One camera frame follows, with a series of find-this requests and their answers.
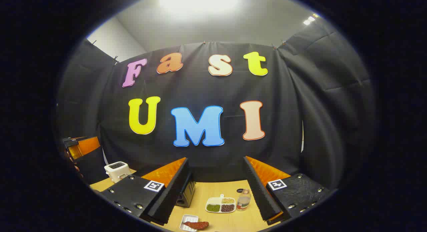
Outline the clear plastic bottle red label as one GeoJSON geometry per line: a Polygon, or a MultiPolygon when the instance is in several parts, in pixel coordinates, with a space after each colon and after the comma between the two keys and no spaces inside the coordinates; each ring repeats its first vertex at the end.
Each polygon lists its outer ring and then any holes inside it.
{"type": "Polygon", "coordinates": [[[242,189],[241,194],[237,200],[236,208],[239,211],[244,211],[250,204],[252,199],[251,193],[249,189],[242,189]]]}

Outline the black electric oven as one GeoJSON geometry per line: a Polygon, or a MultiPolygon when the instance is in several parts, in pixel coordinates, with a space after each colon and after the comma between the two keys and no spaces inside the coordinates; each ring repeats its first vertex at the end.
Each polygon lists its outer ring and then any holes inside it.
{"type": "Polygon", "coordinates": [[[195,194],[195,182],[191,179],[177,197],[176,206],[189,208],[195,194]]]}

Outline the black backdrop cloth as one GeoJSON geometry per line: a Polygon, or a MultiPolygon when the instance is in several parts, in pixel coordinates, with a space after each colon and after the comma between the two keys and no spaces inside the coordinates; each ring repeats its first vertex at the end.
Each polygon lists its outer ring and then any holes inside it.
{"type": "Polygon", "coordinates": [[[244,156],[328,188],[354,177],[378,130],[370,75],[322,17],[277,49],[208,42],[113,65],[83,42],[58,91],[57,139],[98,137],[87,183],[123,161],[145,172],[186,157],[197,182],[246,179],[244,156]]]}

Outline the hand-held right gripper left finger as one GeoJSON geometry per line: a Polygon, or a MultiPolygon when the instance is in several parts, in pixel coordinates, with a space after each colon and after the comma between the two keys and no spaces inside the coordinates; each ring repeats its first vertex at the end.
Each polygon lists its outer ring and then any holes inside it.
{"type": "Polygon", "coordinates": [[[189,175],[188,158],[183,157],[143,176],[127,175],[100,195],[127,214],[164,225],[189,175]]]}

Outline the white toaster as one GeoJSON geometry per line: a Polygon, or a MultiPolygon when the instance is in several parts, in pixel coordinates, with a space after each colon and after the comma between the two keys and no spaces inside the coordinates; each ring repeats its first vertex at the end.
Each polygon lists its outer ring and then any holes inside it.
{"type": "Polygon", "coordinates": [[[113,183],[117,183],[128,175],[132,174],[129,165],[125,162],[114,162],[104,166],[105,173],[113,183]]]}

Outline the brown meat piece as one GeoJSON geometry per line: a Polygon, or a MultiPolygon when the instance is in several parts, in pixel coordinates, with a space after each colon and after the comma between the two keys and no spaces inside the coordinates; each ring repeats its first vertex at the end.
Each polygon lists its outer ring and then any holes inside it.
{"type": "Polygon", "coordinates": [[[194,229],[194,230],[204,230],[207,227],[209,227],[209,222],[190,222],[190,221],[186,221],[183,224],[185,226],[188,226],[191,229],[194,229]]]}

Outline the white divided bean dish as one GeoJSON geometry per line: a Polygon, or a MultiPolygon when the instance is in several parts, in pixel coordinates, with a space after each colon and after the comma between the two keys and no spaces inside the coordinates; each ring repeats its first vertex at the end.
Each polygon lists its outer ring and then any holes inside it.
{"type": "Polygon", "coordinates": [[[207,199],[205,211],[210,213],[232,213],[236,210],[236,200],[232,197],[210,197],[207,199]]]}

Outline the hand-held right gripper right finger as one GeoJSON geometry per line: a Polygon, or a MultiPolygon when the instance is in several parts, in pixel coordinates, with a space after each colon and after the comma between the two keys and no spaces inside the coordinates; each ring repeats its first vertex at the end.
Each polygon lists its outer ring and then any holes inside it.
{"type": "Polygon", "coordinates": [[[331,194],[303,173],[290,175],[249,156],[244,170],[261,217],[270,224],[299,217],[331,194]]]}

